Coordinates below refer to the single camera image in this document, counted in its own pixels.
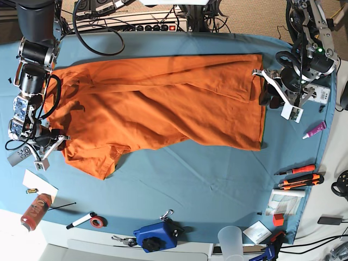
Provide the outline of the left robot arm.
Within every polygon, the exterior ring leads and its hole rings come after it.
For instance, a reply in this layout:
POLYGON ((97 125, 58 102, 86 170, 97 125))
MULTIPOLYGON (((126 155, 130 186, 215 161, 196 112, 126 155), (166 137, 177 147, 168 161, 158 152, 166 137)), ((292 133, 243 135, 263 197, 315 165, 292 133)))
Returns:
POLYGON ((269 73, 298 106, 309 83, 335 70, 338 55, 332 38, 333 22, 325 18, 320 1, 287 1, 285 18, 293 45, 290 51, 276 53, 282 69, 269 73))

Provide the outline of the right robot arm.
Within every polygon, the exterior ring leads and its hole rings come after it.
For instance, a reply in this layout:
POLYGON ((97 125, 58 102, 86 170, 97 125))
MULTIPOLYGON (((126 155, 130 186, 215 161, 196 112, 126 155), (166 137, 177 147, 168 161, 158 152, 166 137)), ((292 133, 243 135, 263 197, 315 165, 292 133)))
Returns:
POLYGON ((18 48, 19 65, 14 85, 20 93, 14 98, 14 115, 9 121, 10 141, 20 145, 8 157, 11 166, 29 156, 37 170, 47 170, 48 156, 69 139, 59 129, 43 122, 57 109, 61 80, 54 75, 60 53, 64 19, 61 1, 16 1, 18 23, 23 38, 18 48))

